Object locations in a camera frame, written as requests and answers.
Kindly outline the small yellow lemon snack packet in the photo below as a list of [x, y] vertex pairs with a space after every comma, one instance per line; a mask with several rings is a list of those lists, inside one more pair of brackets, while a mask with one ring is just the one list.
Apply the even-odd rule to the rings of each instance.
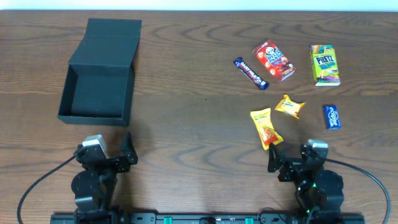
[[299, 119], [298, 113], [300, 112], [300, 110], [303, 108], [304, 105], [305, 102], [297, 103], [295, 101], [292, 101], [288, 95], [284, 95], [284, 98], [277, 104], [275, 110]]

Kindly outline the black gift box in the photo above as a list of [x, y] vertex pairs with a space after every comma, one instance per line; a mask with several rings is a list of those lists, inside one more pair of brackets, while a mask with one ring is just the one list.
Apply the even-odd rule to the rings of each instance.
[[141, 26], [140, 20], [88, 19], [85, 35], [68, 61], [58, 110], [61, 121], [129, 126]]

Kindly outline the red Hello Panda box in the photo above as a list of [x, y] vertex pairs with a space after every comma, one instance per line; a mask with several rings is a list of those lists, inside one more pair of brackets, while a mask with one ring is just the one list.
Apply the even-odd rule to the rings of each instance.
[[284, 81], [296, 71], [293, 63], [271, 40], [258, 45], [252, 52], [277, 82]]

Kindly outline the Dairy Milk chocolate bar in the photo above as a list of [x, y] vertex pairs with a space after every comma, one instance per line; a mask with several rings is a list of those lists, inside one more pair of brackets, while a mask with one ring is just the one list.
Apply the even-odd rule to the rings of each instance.
[[269, 83], [262, 79], [252, 68], [250, 68], [242, 57], [238, 57], [233, 63], [253, 82], [253, 84], [258, 87], [258, 89], [266, 90], [269, 87]]

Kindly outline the green Pretz box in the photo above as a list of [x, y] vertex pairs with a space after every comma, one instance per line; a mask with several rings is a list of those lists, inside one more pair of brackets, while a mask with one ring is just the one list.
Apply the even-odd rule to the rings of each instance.
[[338, 86], [341, 82], [334, 46], [311, 45], [309, 52], [314, 85]]

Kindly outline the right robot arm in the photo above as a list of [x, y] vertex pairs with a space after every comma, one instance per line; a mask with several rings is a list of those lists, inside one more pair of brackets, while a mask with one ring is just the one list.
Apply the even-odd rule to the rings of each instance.
[[300, 158], [291, 158], [269, 145], [268, 172], [279, 172], [280, 182], [295, 185], [297, 213], [286, 217], [286, 223], [341, 223], [340, 212], [344, 201], [343, 178], [326, 170], [324, 163], [328, 144], [310, 139], [300, 146]]

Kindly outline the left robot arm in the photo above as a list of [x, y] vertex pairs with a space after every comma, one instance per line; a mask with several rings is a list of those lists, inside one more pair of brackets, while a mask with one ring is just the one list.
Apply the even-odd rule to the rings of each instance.
[[77, 209], [75, 223], [129, 223], [131, 218], [120, 206], [112, 206], [113, 193], [119, 173], [129, 172], [137, 164], [137, 153], [127, 132], [119, 147], [120, 155], [108, 158], [102, 135], [87, 137], [74, 152], [84, 168], [72, 180]]

